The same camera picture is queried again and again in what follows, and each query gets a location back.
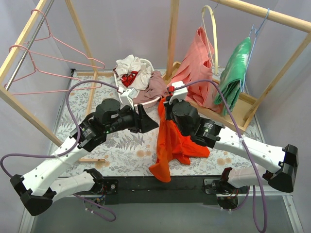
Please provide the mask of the orange t shirt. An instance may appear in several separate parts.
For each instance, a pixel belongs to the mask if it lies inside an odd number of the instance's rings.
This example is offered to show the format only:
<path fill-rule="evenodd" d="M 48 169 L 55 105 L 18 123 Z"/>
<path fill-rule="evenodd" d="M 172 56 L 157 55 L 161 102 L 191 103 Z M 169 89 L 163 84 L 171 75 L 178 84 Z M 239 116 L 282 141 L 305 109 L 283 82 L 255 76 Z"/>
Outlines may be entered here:
<path fill-rule="evenodd" d="M 149 167 L 149 171 L 161 182 L 171 181 L 169 162 L 176 159 L 184 165 L 190 165 L 191 157 L 207 158 L 210 151 L 207 147 L 195 144 L 189 136 L 182 136 L 172 121 L 166 120 L 165 98 L 158 106 L 160 117 L 156 154 L 157 161 Z"/>

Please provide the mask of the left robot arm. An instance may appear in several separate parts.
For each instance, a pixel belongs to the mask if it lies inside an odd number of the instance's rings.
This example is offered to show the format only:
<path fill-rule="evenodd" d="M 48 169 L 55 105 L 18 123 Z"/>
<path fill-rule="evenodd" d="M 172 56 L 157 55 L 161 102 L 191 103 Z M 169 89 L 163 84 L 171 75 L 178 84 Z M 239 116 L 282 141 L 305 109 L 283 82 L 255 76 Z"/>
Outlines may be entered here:
<path fill-rule="evenodd" d="M 157 127 L 158 123 L 147 115 L 143 105 L 122 107 L 116 99 L 105 99 L 52 155 L 30 172 L 14 175 L 10 183 L 32 216 L 45 212 L 57 200 L 78 192 L 99 194 L 107 186 L 102 174 L 94 168 L 69 178 L 60 179 L 59 176 L 103 144 L 108 134 L 123 130 L 147 133 Z"/>

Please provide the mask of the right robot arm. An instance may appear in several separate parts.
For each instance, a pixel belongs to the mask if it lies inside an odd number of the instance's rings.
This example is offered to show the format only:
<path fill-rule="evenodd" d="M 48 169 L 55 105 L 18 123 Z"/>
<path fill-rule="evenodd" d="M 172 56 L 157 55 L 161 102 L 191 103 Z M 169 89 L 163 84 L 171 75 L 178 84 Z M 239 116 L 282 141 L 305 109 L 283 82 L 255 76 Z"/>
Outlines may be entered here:
<path fill-rule="evenodd" d="M 218 180 L 220 188 L 231 193 L 236 188 L 269 185 L 281 192 L 291 193 L 298 168 L 298 148 L 268 145 L 236 132 L 211 119 L 200 117 L 195 107 L 186 101 L 164 101 L 165 117 L 196 145 L 223 150 L 248 159 L 250 168 L 225 168 Z"/>

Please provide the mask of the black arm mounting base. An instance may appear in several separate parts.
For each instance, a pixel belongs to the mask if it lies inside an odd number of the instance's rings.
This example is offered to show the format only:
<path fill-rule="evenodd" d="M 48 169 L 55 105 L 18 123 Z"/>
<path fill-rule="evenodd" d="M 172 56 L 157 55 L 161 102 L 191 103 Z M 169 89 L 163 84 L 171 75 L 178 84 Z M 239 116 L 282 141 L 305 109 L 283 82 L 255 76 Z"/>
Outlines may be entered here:
<path fill-rule="evenodd" d="M 168 183 L 155 177 L 105 177 L 95 190 L 80 192 L 98 195 L 100 204 L 202 203 L 224 209 L 238 207 L 238 194 L 244 190 L 225 192 L 217 181 L 220 176 L 172 176 Z"/>

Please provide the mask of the cream plastic hanger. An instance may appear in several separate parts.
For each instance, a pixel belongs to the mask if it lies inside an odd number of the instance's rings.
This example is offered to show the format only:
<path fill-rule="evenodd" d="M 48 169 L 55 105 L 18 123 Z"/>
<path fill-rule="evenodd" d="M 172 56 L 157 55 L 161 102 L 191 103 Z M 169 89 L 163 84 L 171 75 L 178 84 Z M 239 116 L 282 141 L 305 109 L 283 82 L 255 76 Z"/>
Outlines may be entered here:
<path fill-rule="evenodd" d="M 210 43 L 208 43 L 208 51 L 209 51 L 209 55 L 212 60 L 212 64 L 214 66 L 214 74 L 217 75 L 218 74 L 218 41 L 217 41 L 216 20 L 215 20 L 214 11 L 212 10 L 212 8 L 209 5 L 203 6 L 201 17 L 202 17 L 202 25 L 203 25 L 206 37 L 208 37 L 206 26 L 205 26 L 205 20 L 204 20 L 206 11 L 208 11 L 210 14 L 210 19 L 211 19 L 211 24 L 212 24 L 213 48 L 214 48 L 213 56 L 211 55 Z"/>

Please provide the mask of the white laundry basket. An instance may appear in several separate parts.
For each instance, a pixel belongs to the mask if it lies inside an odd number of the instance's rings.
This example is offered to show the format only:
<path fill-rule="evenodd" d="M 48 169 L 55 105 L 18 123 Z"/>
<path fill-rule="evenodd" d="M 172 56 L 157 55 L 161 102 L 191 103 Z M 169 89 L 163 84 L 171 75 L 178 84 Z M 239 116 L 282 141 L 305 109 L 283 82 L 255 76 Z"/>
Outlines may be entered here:
<path fill-rule="evenodd" d="M 163 95 L 161 73 L 155 71 L 151 62 L 132 54 L 116 61 L 113 69 L 117 87 L 130 89 L 134 105 L 154 106 Z"/>

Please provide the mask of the floral patterned table mat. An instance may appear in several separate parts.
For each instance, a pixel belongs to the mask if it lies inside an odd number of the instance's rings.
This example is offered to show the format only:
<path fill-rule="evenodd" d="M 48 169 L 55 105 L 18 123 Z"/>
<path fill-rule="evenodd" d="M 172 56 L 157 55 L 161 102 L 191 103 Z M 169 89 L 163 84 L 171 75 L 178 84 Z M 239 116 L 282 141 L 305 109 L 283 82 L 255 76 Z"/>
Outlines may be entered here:
<path fill-rule="evenodd" d="M 87 106 L 91 90 L 72 91 L 69 104 L 78 123 L 87 115 Z M 102 86 L 95 89 L 91 112 L 106 98 L 119 99 L 115 89 Z M 147 108 L 146 113 L 159 123 L 157 105 Z M 66 101 L 58 120 L 56 136 L 64 141 L 74 129 L 74 123 L 67 110 Z M 61 177 L 70 177 L 81 174 L 84 169 L 96 168 L 104 176 L 151 176 L 149 167 L 156 163 L 156 143 L 158 128 L 148 133 L 131 133 L 128 130 L 109 134 L 105 143 L 98 146 L 85 159 L 104 159 L 103 162 L 80 163 L 76 162 L 61 174 Z M 244 133 L 245 136 L 257 141 L 265 142 L 256 117 Z M 190 158 L 190 165 L 181 164 L 174 159 L 169 162 L 172 176 L 219 175 L 226 167 L 250 167 L 249 160 L 223 150 L 209 149 L 208 158 Z"/>

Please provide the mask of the mauve cloth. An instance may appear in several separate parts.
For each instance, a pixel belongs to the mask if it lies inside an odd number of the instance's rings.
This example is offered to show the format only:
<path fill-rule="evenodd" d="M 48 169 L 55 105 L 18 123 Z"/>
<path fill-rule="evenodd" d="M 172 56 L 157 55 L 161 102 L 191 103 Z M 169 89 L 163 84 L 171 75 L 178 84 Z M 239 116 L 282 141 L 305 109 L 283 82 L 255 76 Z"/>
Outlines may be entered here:
<path fill-rule="evenodd" d="M 134 104 L 141 104 L 155 100 L 156 98 L 166 97 L 168 94 L 167 85 L 161 77 L 160 71 L 151 73 L 149 85 L 146 90 L 140 91 L 136 98 L 133 99 Z"/>

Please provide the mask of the red patterned cloth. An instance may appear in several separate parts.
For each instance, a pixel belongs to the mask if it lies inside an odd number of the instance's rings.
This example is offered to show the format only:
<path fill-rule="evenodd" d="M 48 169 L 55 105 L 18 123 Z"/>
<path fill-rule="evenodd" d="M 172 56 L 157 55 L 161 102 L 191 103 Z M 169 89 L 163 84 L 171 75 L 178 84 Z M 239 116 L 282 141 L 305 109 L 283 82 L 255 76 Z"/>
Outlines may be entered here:
<path fill-rule="evenodd" d="M 137 75 L 138 75 L 138 71 L 131 71 L 128 74 L 123 74 L 121 77 L 122 84 L 125 87 L 129 87 L 134 82 Z"/>

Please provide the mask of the salmon pink garment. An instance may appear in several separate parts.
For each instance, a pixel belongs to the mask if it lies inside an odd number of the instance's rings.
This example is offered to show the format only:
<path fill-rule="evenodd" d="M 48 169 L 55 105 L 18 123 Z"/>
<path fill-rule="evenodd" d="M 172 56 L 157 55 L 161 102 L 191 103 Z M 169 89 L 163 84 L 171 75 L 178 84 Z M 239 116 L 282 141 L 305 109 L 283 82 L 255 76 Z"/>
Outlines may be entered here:
<path fill-rule="evenodd" d="M 188 86 L 186 100 L 196 102 L 198 105 L 220 113 L 222 104 L 214 104 L 214 98 L 218 93 L 215 86 L 205 80 L 213 80 L 212 61 L 214 48 L 206 36 L 203 27 L 200 27 L 194 39 L 170 83 L 182 81 L 184 84 L 198 80 L 204 80 Z"/>

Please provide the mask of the right wooden clothes rack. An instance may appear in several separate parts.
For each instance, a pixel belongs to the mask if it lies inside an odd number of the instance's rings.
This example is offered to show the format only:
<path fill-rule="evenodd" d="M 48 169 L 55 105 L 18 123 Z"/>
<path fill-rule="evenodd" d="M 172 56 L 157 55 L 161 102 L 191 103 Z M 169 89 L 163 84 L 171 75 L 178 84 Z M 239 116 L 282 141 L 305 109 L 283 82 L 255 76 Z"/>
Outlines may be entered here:
<path fill-rule="evenodd" d="M 185 84 L 186 88 L 176 94 L 188 105 L 234 131 L 245 132 L 260 103 L 310 43 L 310 35 L 305 37 L 263 94 L 256 99 L 244 93 L 255 39 L 247 37 L 236 46 L 218 80 L 214 79 L 218 74 L 217 39 L 209 40 L 204 25 L 196 31 L 184 60 L 180 63 L 173 61 L 178 7 L 179 2 L 173 0 L 168 69 L 163 76 L 165 83 L 168 86 Z"/>

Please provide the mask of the white cloth in basket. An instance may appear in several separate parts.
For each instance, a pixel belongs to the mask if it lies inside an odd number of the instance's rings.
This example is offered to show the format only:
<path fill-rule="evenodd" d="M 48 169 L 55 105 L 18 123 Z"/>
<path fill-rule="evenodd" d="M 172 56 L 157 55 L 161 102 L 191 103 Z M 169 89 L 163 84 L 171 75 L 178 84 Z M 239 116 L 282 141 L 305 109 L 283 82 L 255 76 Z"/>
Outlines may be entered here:
<path fill-rule="evenodd" d="M 152 72 L 150 65 L 132 54 L 116 61 L 116 83 L 123 88 L 145 90 L 149 86 Z"/>

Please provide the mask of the green white garment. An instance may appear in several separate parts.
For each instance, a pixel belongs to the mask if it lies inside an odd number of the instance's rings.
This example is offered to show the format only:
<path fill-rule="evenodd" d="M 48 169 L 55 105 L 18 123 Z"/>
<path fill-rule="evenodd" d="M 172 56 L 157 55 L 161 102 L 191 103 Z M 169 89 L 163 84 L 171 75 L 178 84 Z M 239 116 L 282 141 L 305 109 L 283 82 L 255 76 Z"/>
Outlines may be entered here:
<path fill-rule="evenodd" d="M 235 47 L 225 69 L 221 73 L 218 88 L 221 90 L 222 94 L 216 94 L 214 104 L 223 104 L 224 102 L 222 99 L 225 99 L 229 108 L 223 108 L 223 116 L 233 111 L 239 99 L 241 93 L 240 82 L 244 80 L 246 63 L 250 50 L 251 39 L 250 37 L 246 37 Z"/>

